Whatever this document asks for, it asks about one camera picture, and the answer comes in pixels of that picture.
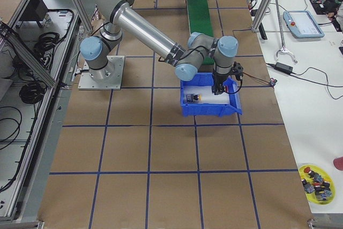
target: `red object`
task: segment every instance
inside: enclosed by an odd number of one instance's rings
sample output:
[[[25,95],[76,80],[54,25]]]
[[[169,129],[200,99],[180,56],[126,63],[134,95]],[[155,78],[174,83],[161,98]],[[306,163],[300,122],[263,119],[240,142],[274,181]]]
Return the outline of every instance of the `red object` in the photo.
[[[342,170],[343,171],[343,157],[335,158],[334,161],[333,161],[333,165],[338,170]]]
[[[309,166],[308,166],[308,167],[306,167],[306,168],[304,169],[304,173],[307,173],[307,174],[308,174],[308,173],[309,173],[309,171],[311,171],[311,167],[309,167]]]

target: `small electronic component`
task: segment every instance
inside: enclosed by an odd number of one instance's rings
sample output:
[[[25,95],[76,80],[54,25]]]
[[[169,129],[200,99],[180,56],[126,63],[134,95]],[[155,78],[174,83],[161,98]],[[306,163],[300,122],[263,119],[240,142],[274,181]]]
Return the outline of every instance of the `small electronic component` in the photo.
[[[186,101],[187,103],[194,103],[202,99],[200,94],[187,94]]]
[[[327,201],[332,197],[332,191],[330,189],[330,183],[324,179],[320,174],[316,173],[311,169],[311,167],[306,167],[304,172],[307,173],[310,177],[311,182],[306,181],[302,178],[302,184],[304,190],[307,194],[315,193],[317,201]]]

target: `coiled black cable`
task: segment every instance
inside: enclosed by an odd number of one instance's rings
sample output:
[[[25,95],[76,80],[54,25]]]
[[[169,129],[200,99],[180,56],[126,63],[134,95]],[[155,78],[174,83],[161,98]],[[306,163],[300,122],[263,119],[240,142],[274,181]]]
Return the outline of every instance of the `coiled black cable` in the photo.
[[[19,91],[19,96],[22,102],[26,104],[36,104],[42,100],[45,94],[43,88],[38,81],[32,81],[24,85]]]

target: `aluminum arm segment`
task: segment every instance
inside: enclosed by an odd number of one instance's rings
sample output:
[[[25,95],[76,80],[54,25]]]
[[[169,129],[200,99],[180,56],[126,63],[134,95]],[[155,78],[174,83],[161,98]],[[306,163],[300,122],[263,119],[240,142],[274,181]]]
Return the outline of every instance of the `aluminum arm segment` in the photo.
[[[198,72],[204,58],[208,55],[210,55],[216,63],[222,63],[220,66],[215,66],[214,70],[218,75],[224,75],[227,78],[227,69],[230,69],[230,66],[233,63],[232,57],[235,56],[238,48],[238,42],[235,38],[224,36],[221,39],[216,39],[200,33],[196,35],[192,34],[188,45],[189,49],[186,51],[178,43],[171,40],[137,14],[130,7],[134,1],[135,0],[95,0],[100,12],[115,26],[117,34],[119,33],[117,30],[119,27],[133,34],[143,44],[164,58],[166,63],[175,66],[175,73],[179,79],[191,80]],[[109,36],[106,26],[102,29],[101,36],[102,39],[105,39],[106,41],[111,39],[112,36]],[[90,46],[89,43],[96,45],[96,48],[87,48],[87,46]],[[81,48],[84,47],[87,50],[83,51],[81,49],[81,52],[84,56],[87,56],[85,58],[90,65],[90,69],[92,69],[92,63],[94,63],[96,65],[95,69],[100,70],[107,61],[106,52],[103,51],[100,44],[99,40],[88,40],[88,44],[84,44],[84,46],[81,44]]]

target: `power adapter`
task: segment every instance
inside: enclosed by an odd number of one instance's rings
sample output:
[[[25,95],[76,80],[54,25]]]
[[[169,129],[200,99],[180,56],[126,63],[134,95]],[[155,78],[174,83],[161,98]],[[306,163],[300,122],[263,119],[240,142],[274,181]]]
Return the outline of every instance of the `power adapter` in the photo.
[[[276,64],[267,63],[267,65],[287,75],[290,75],[291,73],[293,73],[293,67],[290,67],[289,65],[286,65],[286,64],[282,64],[280,62],[277,62]]]

